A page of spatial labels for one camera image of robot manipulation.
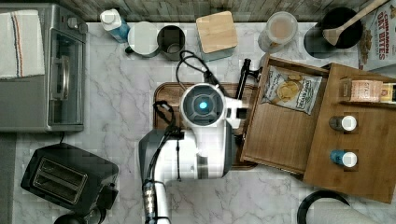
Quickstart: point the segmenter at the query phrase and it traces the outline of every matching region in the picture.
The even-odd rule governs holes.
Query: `dish towel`
[[[0,79],[44,75],[37,10],[0,14]]]

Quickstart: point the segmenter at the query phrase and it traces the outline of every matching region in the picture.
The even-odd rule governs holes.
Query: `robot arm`
[[[236,153],[232,128],[239,127],[236,109],[240,107],[241,101],[225,97],[213,85],[194,85],[180,102],[181,116],[191,130],[169,136],[162,146],[164,131],[152,130],[139,142],[146,223],[170,223],[165,190],[168,181],[227,174]],[[156,157],[156,152],[153,175],[146,178],[148,161]]]

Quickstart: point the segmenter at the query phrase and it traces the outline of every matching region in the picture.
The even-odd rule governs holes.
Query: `wooden cabinet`
[[[261,104],[268,65],[311,76],[323,76],[313,113]],[[304,175],[304,182],[346,194],[391,203],[396,183],[396,110],[384,105],[340,104],[339,80],[367,76],[396,79],[332,63],[317,68],[267,56],[247,128],[241,160],[255,161]],[[329,126],[332,116],[354,115],[358,129],[339,133]],[[353,151],[358,164],[339,166],[330,160],[333,149]]]

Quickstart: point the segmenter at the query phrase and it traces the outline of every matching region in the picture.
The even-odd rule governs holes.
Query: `toaster oven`
[[[56,4],[0,3],[0,13],[38,11],[45,75],[0,80],[0,132],[83,130],[87,24]]]

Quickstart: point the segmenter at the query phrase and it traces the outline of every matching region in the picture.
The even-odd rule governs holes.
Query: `wooden tray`
[[[184,83],[184,85],[188,88],[193,85],[193,83]],[[222,84],[224,89],[230,94],[230,96],[235,96],[236,93],[236,88],[237,88],[237,83],[236,84],[231,84],[231,83],[224,83]],[[242,135],[244,134],[247,129],[248,129],[248,119],[250,117],[250,111],[251,107],[253,106],[253,100],[254,96],[256,94],[257,88],[252,86],[252,85],[246,85],[244,89],[244,94],[243,94],[243,106],[245,108],[248,108],[247,110],[247,119],[242,120],[242,123],[240,125],[240,128],[237,130],[234,130],[235,136],[237,135]],[[175,111],[175,116],[177,118],[177,126],[181,125],[182,128],[185,128],[181,121],[180,113],[179,113],[179,103],[180,103],[180,97],[183,94],[183,89],[176,83],[176,82],[166,82],[163,83],[161,86],[157,88],[157,90],[154,92],[154,102],[156,101],[161,101],[165,100],[170,106]],[[167,124],[156,114],[154,113],[154,122],[153,122],[154,128],[155,129],[165,129]],[[235,137],[237,140],[237,153],[236,153],[236,160],[233,162],[233,170],[248,170],[252,169],[255,166],[257,166],[256,162],[252,161],[240,161],[240,156],[242,153],[242,139],[241,137]]]
[[[261,103],[269,65],[291,72],[324,77],[310,116],[304,112]],[[269,55],[266,56],[262,67],[262,78],[248,125],[241,160],[255,161],[295,174],[303,174],[329,70],[293,63]]]
[[[396,80],[335,63],[330,71],[304,182],[391,203],[396,184],[396,110],[375,104],[339,104],[339,80],[353,75],[386,82]],[[339,133],[329,126],[332,116],[343,115],[357,118],[356,131]],[[358,164],[349,169],[334,164],[329,159],[334,149],[355,152]]]

